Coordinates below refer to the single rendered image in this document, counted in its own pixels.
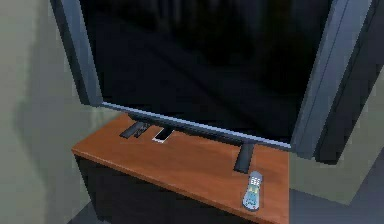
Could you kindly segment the black remote control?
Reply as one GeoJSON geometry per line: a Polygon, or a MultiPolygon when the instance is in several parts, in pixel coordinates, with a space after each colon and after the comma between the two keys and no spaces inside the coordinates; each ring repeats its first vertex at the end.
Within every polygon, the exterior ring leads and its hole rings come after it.
{"type": "Polygon", "coordinates": [[[148,123],[144,123],[134,134],[134,137],[139,138],[141,134],[143,134],[151,125],[148,123]]]}

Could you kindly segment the white framed black phone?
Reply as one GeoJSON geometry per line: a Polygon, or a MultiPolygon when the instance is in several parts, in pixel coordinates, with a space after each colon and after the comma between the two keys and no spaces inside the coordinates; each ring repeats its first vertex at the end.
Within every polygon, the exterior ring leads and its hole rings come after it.
{"type": "Polygon", "coordinates": [[[169,136],[173,133],[173,129],[171,128],[163,128],[156,136],[153,138],[153,141],[158,143],[164,143],[169,136]]]}

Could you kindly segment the grey framed black television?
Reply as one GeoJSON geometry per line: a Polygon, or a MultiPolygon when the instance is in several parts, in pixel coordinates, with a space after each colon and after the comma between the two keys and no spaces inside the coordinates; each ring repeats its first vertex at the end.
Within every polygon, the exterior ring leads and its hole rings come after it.
{"type": "Polygon", "coordinates": [[[80,101],[338,163],[384,65],[384,0],[50,0],[80,101]]]}

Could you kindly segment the grey remote control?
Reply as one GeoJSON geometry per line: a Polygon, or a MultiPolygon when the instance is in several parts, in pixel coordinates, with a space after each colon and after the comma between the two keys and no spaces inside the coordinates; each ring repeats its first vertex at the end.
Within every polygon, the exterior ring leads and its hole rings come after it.
{"type": "Polygon", "coordinates": [[[253,171],[250,173],[247,189],[242,199],[242,205],[249,211],[257,211],[259,209],[262,181],[263,176],[259,172],[253,171]]]}

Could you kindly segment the brown top television stand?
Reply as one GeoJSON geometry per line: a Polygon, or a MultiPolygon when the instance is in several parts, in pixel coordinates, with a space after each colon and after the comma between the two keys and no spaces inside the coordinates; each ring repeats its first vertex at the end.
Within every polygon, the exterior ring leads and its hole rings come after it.
{"type": "Polygon", "coordinates": [[[234,171],[238,147],[175,132],[165,142],[159,127],[125,139],[132,125],[113,119],[77,143],[76,158],[92,205],[110,224],[289,224],[289,158],[270,147],[254,149],[251,167],[260,172],[260,208],[242,198],[248,184],[234,171]]]}

